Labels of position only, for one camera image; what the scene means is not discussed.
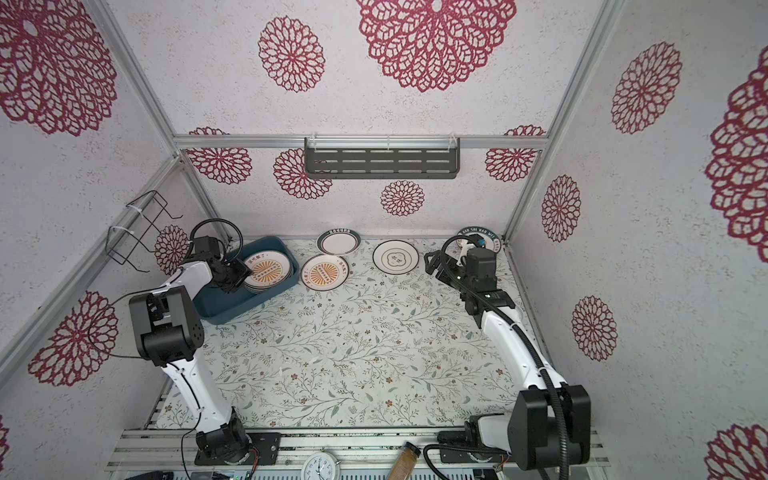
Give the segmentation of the sunburst plate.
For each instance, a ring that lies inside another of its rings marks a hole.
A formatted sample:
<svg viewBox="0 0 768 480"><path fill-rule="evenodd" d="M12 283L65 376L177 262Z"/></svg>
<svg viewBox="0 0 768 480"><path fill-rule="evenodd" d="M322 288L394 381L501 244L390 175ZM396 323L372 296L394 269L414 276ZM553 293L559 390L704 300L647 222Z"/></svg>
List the sunburst plate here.
<svg viewBox="0 0 768 480"><path fill-rule="evenodd" d="M310 258L301 269L302 283L313 291L326 292L343 285L350 268L347 261L335 255L321 254Z"/></svg>
<svg viewBox="0 0 768 480"><path fill-rule="evenodd" d="M247 257L244 263L251 270L251 275L244 281L243 286L255 293L277 286L293 272L289 257L276 250L255 253Z"/></svg>

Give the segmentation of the small clover plate green rim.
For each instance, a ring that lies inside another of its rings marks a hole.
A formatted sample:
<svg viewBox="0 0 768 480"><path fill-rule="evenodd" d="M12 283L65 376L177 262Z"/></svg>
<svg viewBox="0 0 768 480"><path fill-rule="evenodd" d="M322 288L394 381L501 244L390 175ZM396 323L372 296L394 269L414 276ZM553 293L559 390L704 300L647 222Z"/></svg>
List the small clover plate green rim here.
<svg viewBox="0 0 768 480"><path fill-rule="evenodd" d="M403 240L387 240L373 251L374 266L388 275L402 275L414 270L419 263L418 250Z"/></svg>

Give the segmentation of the green rim text plate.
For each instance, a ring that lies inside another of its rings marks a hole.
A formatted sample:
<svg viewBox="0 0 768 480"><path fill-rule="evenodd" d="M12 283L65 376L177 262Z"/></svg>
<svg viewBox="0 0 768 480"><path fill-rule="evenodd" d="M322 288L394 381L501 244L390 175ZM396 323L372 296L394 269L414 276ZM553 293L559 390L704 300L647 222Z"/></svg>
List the green rim text plate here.
<svg viewBox="0 0 768 480"><path fill-rule="evenodd" d="M469 234L480 234L485 238L485 249L492 250L495 253L499 253L502 248L501 237L498 236L492 230L481 226L469 226L461 229L458 235L461 238L468 236Z"/></svg>

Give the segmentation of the small red-ring green plate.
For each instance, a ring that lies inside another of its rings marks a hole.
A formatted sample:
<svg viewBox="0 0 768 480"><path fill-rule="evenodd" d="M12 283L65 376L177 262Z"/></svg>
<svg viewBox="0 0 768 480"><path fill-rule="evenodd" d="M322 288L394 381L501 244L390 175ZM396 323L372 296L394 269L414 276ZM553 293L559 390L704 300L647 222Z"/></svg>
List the small red-ring green plate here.
<svg viewBox="0 0 768 480"><path fill-rule="evenodd" d="M316 246L322 253L335 256L351 254L360 246L360 243L360 235L348 228L328 230L316 240Z"/></svg>

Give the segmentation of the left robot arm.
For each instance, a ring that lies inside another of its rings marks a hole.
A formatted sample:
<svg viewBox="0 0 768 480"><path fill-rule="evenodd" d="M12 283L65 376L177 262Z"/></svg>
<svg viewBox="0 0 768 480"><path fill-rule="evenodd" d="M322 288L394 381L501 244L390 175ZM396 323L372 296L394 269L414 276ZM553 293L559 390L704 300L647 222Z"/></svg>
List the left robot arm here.
<svg viewBox="0 0 768 480"><path fill-rule="evenodd" d="M193 238L186 257L165 283L129 300L137 352L161 368L197 416L194 431L200 456L231 465L246 462L251 439L205 362L201 351L205 333L194 298L210 284L231 291L247 274L242 261L226 258L219 239Z"/></svg>

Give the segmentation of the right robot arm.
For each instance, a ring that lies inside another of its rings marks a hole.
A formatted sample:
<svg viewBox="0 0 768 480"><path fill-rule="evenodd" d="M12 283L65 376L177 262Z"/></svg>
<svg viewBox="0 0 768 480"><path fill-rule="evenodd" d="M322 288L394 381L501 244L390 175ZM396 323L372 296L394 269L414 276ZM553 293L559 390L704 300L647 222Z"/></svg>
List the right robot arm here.
<svg viewBox="0 0 768 480"><path fill-rule="evenodd" d="M522 326L512 298L498 286L496 254L471 248L462 260L445 251L425 254L425 271L457 290L466 312L491 341L519 391L509 413L471 417L463 431L445 430L423 449L430 469L436 451L443 464L512 464L548 478L567 479L590 459L592 405L581 385L568 383L545 359Z"/></svg>

